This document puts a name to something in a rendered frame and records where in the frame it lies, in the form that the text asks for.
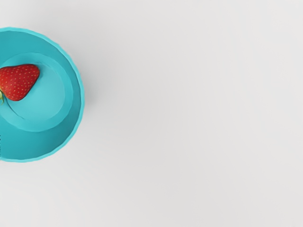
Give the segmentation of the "teal bowl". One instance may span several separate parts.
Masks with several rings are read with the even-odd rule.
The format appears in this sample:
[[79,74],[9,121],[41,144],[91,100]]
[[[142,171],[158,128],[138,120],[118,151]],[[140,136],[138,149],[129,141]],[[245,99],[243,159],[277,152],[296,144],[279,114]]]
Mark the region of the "teal bowl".
[[0,105],[0,160],[28,162],[61,149],[84,111],[84,87],[70,56],[31,30],[0,28],[0,68],[34,64],[40,75],[20,101]]

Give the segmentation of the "red strawberry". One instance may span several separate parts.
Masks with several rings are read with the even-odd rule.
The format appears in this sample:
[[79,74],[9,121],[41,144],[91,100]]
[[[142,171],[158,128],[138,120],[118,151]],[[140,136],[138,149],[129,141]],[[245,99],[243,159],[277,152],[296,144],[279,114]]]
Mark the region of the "red strawberry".
[[20,101],[26,97],[40,75],[34,64],[22,64],[0,68],[0,105],[4,98]]

